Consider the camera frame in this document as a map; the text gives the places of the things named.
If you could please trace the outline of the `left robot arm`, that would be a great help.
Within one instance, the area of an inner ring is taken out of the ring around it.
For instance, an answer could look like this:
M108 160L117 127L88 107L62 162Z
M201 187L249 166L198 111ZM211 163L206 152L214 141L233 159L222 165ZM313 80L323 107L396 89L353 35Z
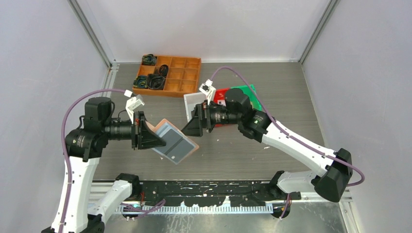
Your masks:
M114 103L107 97L90 98L85 103L82 126L64 135L65 178L57 214L47 233L102 233L110 216L125 200L137 200L143 191L137 175L121 173L109 191L93 206L88 205L93 176L103 149L111 140L129 140L138 150L166 143L147 124L138 107L140 95L125 106L129 120L113 118Z

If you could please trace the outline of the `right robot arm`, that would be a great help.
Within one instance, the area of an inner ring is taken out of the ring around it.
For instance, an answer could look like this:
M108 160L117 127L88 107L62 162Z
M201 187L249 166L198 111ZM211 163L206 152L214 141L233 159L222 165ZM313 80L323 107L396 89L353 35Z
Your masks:
M316 192L331 202L341 200L353 175L349 151L325 148L290 131L253 108L239 88L229 89L224 100L224 105L207 100L195 105L183 134L201 137L204 130L211 132L215 125L236 124L243 136L277 148L309 168L306 172L278 171L269 187L273 198L280 200L292 192Z

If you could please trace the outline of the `pink leather card holder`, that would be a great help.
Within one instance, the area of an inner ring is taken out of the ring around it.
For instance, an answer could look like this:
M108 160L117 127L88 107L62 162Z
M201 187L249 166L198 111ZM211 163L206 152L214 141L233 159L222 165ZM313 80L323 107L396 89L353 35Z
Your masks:
M175 165L199 149L198 144L185 136L167 119L161 120L152 130L166 142L165 146L152 148L152 150L161 157L169 159Z

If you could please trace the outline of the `dark grey card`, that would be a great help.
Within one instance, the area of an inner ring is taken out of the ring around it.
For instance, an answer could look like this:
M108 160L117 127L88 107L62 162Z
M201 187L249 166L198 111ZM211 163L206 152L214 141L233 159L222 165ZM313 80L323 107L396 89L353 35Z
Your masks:
M179 164L198 148L195 143L175 130L166 131L162 135L162 139L166 141L166 146L156 149L161 155L165 156L175 164Z

